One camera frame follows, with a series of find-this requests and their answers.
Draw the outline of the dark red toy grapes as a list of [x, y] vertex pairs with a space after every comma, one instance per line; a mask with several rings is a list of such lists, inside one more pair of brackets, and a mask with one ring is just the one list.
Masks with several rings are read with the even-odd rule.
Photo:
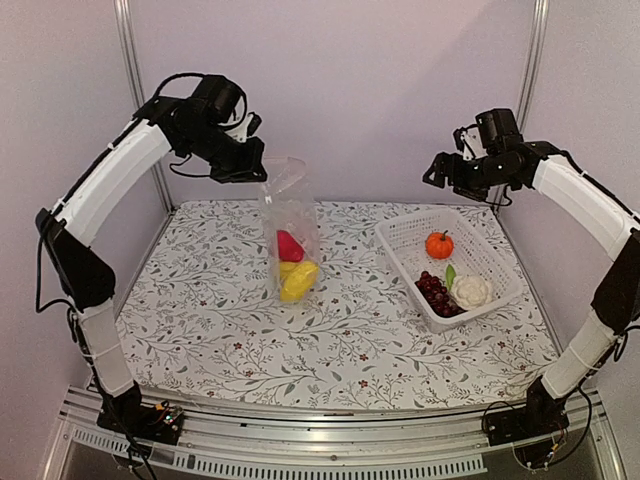
[[440, 317], [451, 318], [462, 313], [462, 309], [449, 295], [443, 281], [428, 271], [423, 271], [415, 281], [415, 286], [432, 310]]

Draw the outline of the clear zip top bag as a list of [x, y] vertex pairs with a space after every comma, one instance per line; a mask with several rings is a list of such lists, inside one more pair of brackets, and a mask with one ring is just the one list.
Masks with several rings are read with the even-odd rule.
[[298, 241], [305, 251], [303, 261], [310, 260], [319, 266], [317, 279], [320, 275], [321, 263], [320, 234], [306, 163], [293, 157], [268, 157], [263, 165], [268, 177], [259, 185], [258, 200], [263, 219], [268, 265], [280, 300], [280, 260], [276, 232], [288, 231]]

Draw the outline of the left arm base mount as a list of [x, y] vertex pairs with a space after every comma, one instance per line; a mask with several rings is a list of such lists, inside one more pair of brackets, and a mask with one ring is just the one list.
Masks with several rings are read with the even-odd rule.
[[135, 439], [177, 445], [184, 424], [184, 410], [168, 401], [143, 405], [137, 397], [124, 395], [103, 400], [97, 425]]

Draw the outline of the red toy bell pepper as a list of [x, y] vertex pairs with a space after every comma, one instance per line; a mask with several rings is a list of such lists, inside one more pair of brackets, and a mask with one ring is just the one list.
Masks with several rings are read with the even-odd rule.
[[299, 263], [305, 257], [305, 251], [298, 241], [285, 230], [278, 230], [277, 248], [278, 257], [282, 262]]

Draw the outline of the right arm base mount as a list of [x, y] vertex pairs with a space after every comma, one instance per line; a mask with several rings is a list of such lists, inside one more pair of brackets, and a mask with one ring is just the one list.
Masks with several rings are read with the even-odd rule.
[[567, 441], [568, 427], [564, 411], [531, 423], [525, 407], [515, 407], [506, 401], [493, 402], [481, 417], [481, 429], [489, 445], [510, 444], [516, 461], [528, 470], [551, 465]]

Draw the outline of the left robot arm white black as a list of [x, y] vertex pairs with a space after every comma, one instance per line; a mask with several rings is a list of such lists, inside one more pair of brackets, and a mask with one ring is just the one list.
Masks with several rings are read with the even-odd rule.
[[170, 153], [204, 160], [219, 183], [264, 180], [262, 120], [254, 111], [235, 117], [236, 105], [194, 96], [147, 102], [69, 191], [36, 215], [38, 253], [58, 276], [58, 301], [101, 397], [101, 418], [128, 434], [161, 417], [144, 405], [128, 366], [116, 328], [118, 275], [96, 242], [130, 190]]

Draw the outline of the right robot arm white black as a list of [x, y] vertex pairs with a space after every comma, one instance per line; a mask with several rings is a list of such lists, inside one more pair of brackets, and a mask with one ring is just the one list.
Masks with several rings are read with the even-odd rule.
[[551, 364], [556, 377], [536, 376], [520, 407], [487, 411], [483, 432], [496, 444], [549, 434], [567, 421], [569, 398], [593, 385], [617, 439], [638, 441], [639, 311], [624, 311], [616, 295], [610, 307], [593, 302], [617, 260], [575, 215], [615, 212], [618, 236], [628, 240], [639, 231], [638, 213], [589, 181], [568, 151], [546, 141], [520, 141], [493, 176], [479, 172], [475, 181], [486, 190], [481, 196], [455, 169], [465, 146], [446, 139], [419, 147], [421, 180], [436, 204], [491, 210], [559, 351]]

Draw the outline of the orange toy pumpkin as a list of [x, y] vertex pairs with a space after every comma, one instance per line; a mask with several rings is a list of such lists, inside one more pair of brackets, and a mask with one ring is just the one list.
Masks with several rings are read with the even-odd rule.
[[425, 241], [425, 250], [431, 258], [444, 260], [453, 254], [454, 242], [447, 230], [443, 232], [433, 232]]

